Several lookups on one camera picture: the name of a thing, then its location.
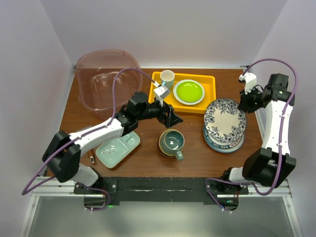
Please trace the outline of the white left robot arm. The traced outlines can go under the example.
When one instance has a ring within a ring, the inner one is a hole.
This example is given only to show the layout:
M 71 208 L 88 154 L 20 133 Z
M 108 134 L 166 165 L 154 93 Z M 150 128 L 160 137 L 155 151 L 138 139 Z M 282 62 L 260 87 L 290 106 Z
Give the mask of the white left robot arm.
M 102 143 L 132 132 L 138 122 L 145 119 L 157 119 L 166 128 L 183 122 L 172 105 L 159 100 L 149 103 L 146 93 L 136 92 L 114 117 L 105 122 L 71 134 L 57 132 L 42 161 L 60 183 L 73 180 L 96 194 L 102 189 L 102 177 L 94 168 L 81 164 L 80 158 Z

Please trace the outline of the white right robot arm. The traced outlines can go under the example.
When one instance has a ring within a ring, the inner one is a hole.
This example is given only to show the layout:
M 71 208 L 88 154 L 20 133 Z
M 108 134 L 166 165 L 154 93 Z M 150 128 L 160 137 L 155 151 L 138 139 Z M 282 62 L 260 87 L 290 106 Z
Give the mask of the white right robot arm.
M 238 108 L 247 113 L 264 108 L 266 127 L 261 148 L 246 159 L 243 167 L 229 168 L 228 177 L 220 181 L 220 189 L 231 194 L 237 184 L 246 183 L 277 188 L 296 166 L 288 144 L 289 120 L 295 102 L 295 96 L 287 89 L 288 76 L 272 74 L 263 91 L 257 89 L 253 73 L 244 73 L 238 80 L 245 84 Z

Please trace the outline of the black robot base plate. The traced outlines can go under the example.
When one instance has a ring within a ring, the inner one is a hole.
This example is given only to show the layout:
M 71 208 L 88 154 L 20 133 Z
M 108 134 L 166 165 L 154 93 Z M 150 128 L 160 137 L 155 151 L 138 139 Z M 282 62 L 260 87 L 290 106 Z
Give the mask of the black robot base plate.
M 228 185 L 209 178 L 192 177 L 104 177 L 103 189 L 110 195 L 109 205 L 122 202 L 202 202 L 238 207 L 238 198 L 248 188 Z

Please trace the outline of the blue floral pattern plate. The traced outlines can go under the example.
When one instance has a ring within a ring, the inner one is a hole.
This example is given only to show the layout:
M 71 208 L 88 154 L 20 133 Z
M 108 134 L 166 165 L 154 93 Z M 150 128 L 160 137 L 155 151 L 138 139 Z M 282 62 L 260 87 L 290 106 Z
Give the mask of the blue floral pattern plate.
M 220 98 L 206 108 L 204 126 L 215 140 L 230 143 L 245 133 L 247 118 L 245 112 L 238 109 L 236 101 Z

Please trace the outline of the teal rim lettered plate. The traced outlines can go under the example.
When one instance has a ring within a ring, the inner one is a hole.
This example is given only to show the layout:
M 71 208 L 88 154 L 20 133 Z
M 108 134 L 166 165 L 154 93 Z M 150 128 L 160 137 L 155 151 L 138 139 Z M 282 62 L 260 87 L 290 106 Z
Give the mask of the teal rim lettered plate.
M 243 145 L 245 140 L 245 135 L 243 134 L 239 139 L 233 141 L 232 143 L 220 144 L 219 141 L 211 137 L 205 126 L 203 127 L 203 136 L 210 148 L 221 153 L 232 153 L 237 151 Z

